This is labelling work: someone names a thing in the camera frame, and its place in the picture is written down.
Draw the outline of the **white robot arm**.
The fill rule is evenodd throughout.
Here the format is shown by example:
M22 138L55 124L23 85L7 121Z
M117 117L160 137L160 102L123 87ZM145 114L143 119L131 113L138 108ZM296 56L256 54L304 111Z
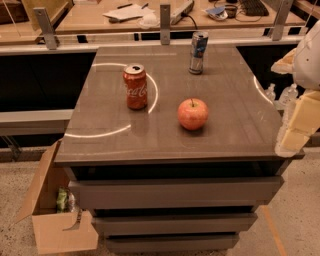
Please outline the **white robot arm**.
M292 157L320 128L320 21L309 30L297 47L276 61L271 70L293 75L293 82L305 89L285 107L275 153Z

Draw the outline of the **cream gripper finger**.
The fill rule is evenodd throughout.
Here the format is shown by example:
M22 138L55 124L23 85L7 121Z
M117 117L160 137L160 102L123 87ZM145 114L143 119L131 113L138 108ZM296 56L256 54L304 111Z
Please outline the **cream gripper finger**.
M287 113L283 123L283 136L279 140L280 152L299 152L320 128L320 92L306 90Z
M292 49L283 58L276 61L271 66L271 71L278 74L291 74L293 71L293 62L296 49Z

